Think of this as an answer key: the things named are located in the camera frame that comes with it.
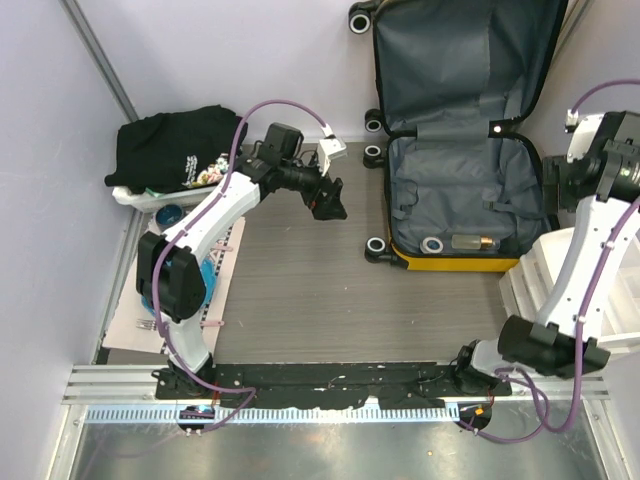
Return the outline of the yellow cartoon hard-shell suitcase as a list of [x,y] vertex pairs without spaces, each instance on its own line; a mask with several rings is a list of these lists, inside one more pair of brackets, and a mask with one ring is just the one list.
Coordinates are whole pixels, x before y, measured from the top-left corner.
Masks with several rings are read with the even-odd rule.
[[[542,93],[566,14],[563,1],[357,1],[349,30],[373,42],[382,133],[363,163],[384,174],[385,236],[365,258],[413,271],[505,272],[558,226],[542,161],[520,131]],[[453,235],[500,240],[456,250]],[[421,241],[444,251],[425,254]]]

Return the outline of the black cylindrical bottle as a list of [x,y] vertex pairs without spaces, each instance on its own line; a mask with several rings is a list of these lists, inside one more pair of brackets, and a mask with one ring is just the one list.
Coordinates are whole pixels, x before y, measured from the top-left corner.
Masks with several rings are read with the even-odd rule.
[[482,235],[453,235],[451,247],[456,250],[498,250],[500,240]]

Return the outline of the white blue round tin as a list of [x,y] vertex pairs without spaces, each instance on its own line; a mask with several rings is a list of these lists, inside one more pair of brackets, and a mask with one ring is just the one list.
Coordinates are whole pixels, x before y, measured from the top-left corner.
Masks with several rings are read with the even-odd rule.
[[444,251],[444,243],[438,237],[427,236],[421,241],[420,250],[425,254],[438,254]]

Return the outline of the floral patterned small pouch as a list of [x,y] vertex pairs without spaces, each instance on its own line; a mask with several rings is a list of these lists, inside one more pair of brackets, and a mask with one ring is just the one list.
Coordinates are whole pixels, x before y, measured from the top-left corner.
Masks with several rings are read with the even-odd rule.
[[209,164],[197,174],[192,186],[195,188],[217,185],[229,169],[229,157],[221,154],[213,163]]

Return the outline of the white perforated plastic basket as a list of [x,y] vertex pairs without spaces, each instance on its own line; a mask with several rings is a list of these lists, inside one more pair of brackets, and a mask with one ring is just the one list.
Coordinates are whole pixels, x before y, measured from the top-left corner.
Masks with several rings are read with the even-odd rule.
[[190,189],[154,196],[148,192],[133,194],[126,187],[113,187],[112,197],[120,205],[130,206],[143,213],[151,213],[169,204],[175,204],[181,207],[195,206],[215,189],[215,185],[209,185],[206,188]]

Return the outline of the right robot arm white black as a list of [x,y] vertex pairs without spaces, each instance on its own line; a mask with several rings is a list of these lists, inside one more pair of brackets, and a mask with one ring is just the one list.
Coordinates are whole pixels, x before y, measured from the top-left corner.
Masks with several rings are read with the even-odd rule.
[[534,319],[512,315],[497,339],[460,350],[451,380],[462,394],[496,389],[514,367],[572,379],[609,361],[598,345],[605,304],[639,229],[639,116],[570,113],[567,127],[567,153],[543,161],[546,207],[575,213],[558,278]]

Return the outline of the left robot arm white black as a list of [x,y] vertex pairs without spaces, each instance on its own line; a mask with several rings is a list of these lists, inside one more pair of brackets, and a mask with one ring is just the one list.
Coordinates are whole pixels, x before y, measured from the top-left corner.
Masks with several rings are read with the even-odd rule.
[[279,189],[300,194],[317,220],[347,217],[341,179],[329,175],[345,143],[325,128],[309,162],[297,155],[299,130],[273,123],[249,154],[240,155],[221,183],[186,217],[161,234],[138,242],[135,287],[154,316],[170,356],[170,371],[190,398],[205,397],[213,385],[213,358],[201,321],[211,301],[216,273],[210,252],[245,213]]

